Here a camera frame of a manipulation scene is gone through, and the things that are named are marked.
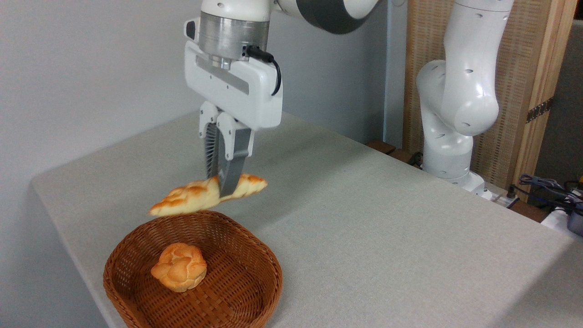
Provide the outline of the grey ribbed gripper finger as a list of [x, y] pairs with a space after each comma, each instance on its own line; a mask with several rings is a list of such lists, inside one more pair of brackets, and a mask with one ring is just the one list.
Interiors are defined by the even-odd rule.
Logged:
[[218, 174], [220, 131], [217, 127], [218, 108], [205, 101], [199, 109], [199, 137], [204, 141], [206, 176], [211, 178]]
[[220, 196], [234, 193], [242, 174], [245, 159], [252, 154], [254, 131], [223, 112], [217, 118], [219, 130], [217, 176]]

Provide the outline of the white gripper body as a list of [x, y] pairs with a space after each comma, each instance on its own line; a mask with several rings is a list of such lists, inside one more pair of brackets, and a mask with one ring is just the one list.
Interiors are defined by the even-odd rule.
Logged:
[[272, 95], [277, 83], [273, 65], [251, 58], [232, 62], [229, 70], [217, 68], [210, 55], [188, 40], [184, 71], [188, 87], [250, 129], [280, 124], [283, 88]]

